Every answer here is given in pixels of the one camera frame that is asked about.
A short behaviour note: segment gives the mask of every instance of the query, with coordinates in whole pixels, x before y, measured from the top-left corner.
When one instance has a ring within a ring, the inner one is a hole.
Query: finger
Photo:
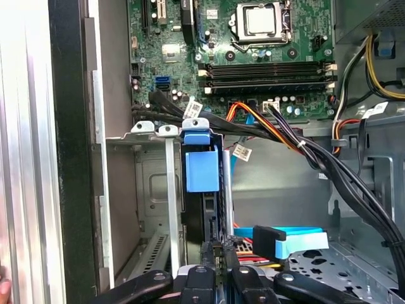
[[[11,282],[5,281],[0,284],[0,304],[7,304],[11,293]]]

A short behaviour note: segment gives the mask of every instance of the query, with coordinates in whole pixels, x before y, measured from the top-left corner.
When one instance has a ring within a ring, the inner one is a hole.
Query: green circuit board
[[[134,92],[134,101],[147,103],[149,92],[155,89],[155,77],[170,76],[170,90],[181,91],[183,96],[194,96],[196,101],[204,105],[203,109],[222,117],[226,116],[232,101],[256,99],[260,103],[284,97],[284,99],[288,98],[288,101],[280,102],[280,111],[288,120],[333,118],[332,106],[328,102],[333,90],[300,94],[207,96],[198,83],[199,63],[255,64],[259,62],[257,54],[260,51],[268,51],[268,54],[271,54],[261,62],[333,61],[330,0],[291,0],[291,41],[282,46],[252,48],[245,53],[231,45],[233,35],[228,23],[238,4],[258,3],[257,1],[199,0],[194,3],[198,7],[197,41],[194,46],[188,46],[182,31],[179,30],[182,24],[178,0],[165,0],[166,24],[153,22],[150,19],[148,34],[142,30],[142,0],[130,0],[128,11],[131,59],[132,63],[138,64],[140,71],[140,89]],[[156,12],[156,8],[150,4],[149,17]],[[207,30],[210,31],[209,43],[204,43],[202,36]],[[317,35],[322,35],[327,40],[319,50],[313,51],[312,39]],[[295,51],[294,56],[290,55],[292,50]],[[226,59],[226,53],[229,51],[235,54],[235,59],[232,61]],[[181,108],[187,106],[187,102],[182,98],[173,102]],[[243,113],[237,117],[238,121],[244,121],[244,119]]]

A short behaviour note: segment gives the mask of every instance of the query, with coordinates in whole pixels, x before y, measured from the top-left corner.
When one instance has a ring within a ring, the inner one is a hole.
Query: white label
[[[246,147],[243,147],[240,144],[237,144],[235,146],[234,152],[232,155],[235,155],[237,158],[240,158],[241,160],[244,160],[245,162],[248,162],[252,154],[252,149],[248,149]]]
[[[363,119],[368,119],[370,116],[384,113],[385,109],[387,108],[387,105],[388,101],[384,103],[379,103],[374,108],[367,110],[367,112],[363,115]]]
[[[326,181],[328,180],[328,177],[324,173],[319,173],[318,178],[319,179],[325,179]]]
[[[189,104],[187,105],[184,111],[183,119],[197,118],[198,115],[200,115],[202,108],[203,105],[201,103],[198,103],[193,99],[190,99]]]
[[[217,9],[207,9],[207,19],[218,19],[218,10]]]
[[[384,103],[379,103],[378,105],[376,105],[374,107],[373,115],[384,113],[387,106],[388,106],[388,101],[386,101]]]
[[[374,113],[374,109],[367,110],[367,112],[364,113],[362,119],[368,119],[370,116],[372,116],[373,113]]]

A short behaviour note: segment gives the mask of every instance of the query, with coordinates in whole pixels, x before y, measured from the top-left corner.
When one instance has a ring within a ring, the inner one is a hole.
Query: motherboard
[[[333,118],[330,0],[130,0],[128,11],[134,102],[161,90],[221,117],[240,101],[293,121]]]

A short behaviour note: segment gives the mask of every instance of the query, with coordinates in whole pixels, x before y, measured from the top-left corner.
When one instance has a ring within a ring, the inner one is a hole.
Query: cpu socket
[[[254,46],[287,44],[291,41],[290,1],[238,4],[229,27],[232,44],[247,51]]]

